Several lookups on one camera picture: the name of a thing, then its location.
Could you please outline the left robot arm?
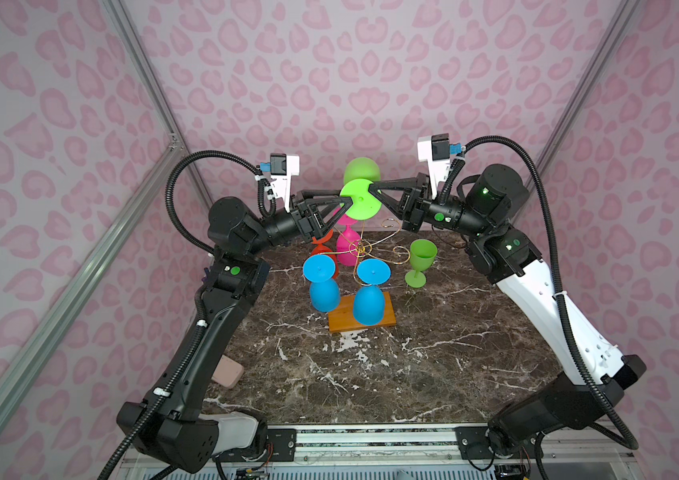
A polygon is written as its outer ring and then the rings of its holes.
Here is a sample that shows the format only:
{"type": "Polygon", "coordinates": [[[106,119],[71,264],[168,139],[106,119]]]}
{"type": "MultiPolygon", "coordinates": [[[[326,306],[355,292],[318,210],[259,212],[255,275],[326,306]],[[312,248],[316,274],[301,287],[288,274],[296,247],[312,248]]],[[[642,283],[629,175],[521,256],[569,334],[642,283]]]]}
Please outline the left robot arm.
{"type": "Polygon", "coordinates": [[[174,190],[165,205],[175,228],[213,258],[193,295],[191,326],[153,388],[141,402],[126,402],[117,415],[125,434],[99,476],[109,478],[129,447],[167,464],[170,471],[195,473],[212,458],[233,451],[259,459],[267,450],[263,416],[243,411],[202,418],[205,392],[235,330],[265,286],[269,264],[261,252],[302,238],[326,236],[351,208],[336,191],[305,191],[289,209],[258,218],[238,198],[225,197],[209,211],[207,245],[193,236],[174,208],[174,190]]]}

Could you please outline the green wine glass front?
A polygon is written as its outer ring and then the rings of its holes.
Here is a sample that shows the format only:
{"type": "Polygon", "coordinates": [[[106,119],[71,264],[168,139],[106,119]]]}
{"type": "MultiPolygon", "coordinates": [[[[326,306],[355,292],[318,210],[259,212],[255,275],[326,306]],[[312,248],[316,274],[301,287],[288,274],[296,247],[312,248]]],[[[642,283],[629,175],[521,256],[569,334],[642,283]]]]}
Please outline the green wine glass front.
{"type": "Polygon", "coordinates": [[[411,288],[421,288],[427,283],[425,270],[433,265],[439,250],[433,242],[417,239],[411,243],[409,252],[411,252],[411,257],[409,257],[411,270],[405,274],[405,283],[411,288]]]}

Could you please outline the green wine glass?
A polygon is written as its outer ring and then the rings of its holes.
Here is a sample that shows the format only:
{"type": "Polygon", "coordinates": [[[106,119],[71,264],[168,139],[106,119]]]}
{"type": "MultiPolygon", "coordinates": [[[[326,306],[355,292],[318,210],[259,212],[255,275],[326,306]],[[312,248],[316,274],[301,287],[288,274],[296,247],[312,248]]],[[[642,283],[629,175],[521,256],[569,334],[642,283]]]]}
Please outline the green wine glass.
{"type": "Polygon", "coordinates": [[[411,243],[409,252],[411,252],[411,257],[409,257],[411,270],[405,274],[405,283],[411,288],[421,288],[427,283],[425,270],[433,265],[439,250],[433,242],[417,239],[411,243]]]}
{"type": "Polygon", "coordinates": [[[381,210],[381,202],[369,192],[371,184],[381,180],[381,168],[371,158],[359,157],[347,164],[341,196],[353,200],[347,216],[353,220],[369,220],[381,210]]]}

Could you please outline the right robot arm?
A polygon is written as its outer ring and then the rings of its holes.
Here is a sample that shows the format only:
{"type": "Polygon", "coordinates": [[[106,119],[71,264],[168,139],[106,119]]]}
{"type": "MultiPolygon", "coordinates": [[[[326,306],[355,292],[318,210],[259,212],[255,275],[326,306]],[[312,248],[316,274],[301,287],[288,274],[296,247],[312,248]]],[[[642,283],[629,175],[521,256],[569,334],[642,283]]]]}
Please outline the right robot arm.
{"type": "Polygon", "coordinates": [[[523,401],[505,406],[489,420],[487,448],[507,457],[529,445],[537,434],[561,428],[585,429],[605,412],[587,387],[573,359],[577,352],[595,390],[616,406],[625,390],[647,371],[637,355],[627,355],[603,337],[567,294],[553,285],[553,272],[529,238],[511,225],[509,215],[529,192],[521,176],[493,164],[467,180],[463,197],[439,200],[425,174],[379,181],[369,186],[407,231],[427,223],[467,238],[465,252],[473,268],[515,302],[553,350],[561,374],[523,401]]]}

